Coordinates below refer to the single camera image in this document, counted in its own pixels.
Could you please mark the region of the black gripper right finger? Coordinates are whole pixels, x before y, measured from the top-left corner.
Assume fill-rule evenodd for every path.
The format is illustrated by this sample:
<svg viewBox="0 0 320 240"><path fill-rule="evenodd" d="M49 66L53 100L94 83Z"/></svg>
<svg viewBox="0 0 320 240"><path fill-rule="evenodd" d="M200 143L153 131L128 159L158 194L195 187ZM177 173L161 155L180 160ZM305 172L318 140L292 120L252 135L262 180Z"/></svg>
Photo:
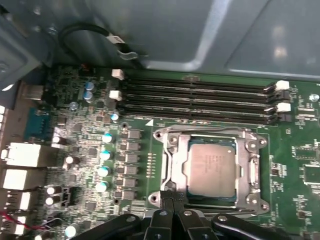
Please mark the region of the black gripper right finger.
<svg viewBox="0 0 320 240"><path fill-rule="evenodd" d="M207 219L185 208L182 192L173 193L174 213L189 240L299 240L297 234L276 227L262 227L231 214L218 213Z"/></svg>

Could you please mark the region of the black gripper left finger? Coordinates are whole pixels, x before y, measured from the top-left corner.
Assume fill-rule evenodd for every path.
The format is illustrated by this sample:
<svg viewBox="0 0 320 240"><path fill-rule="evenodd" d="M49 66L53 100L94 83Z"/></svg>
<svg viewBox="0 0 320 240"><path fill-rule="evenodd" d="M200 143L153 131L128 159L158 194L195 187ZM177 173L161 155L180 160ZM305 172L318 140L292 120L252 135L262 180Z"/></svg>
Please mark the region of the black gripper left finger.
<svg viewBox="0 0 320 240"><path fill-rule="evenodd" d="M160 192L161 209L149 210L144 218L119 215L74 238L76 240L170 240L174 217L174 192Z"/></svg>

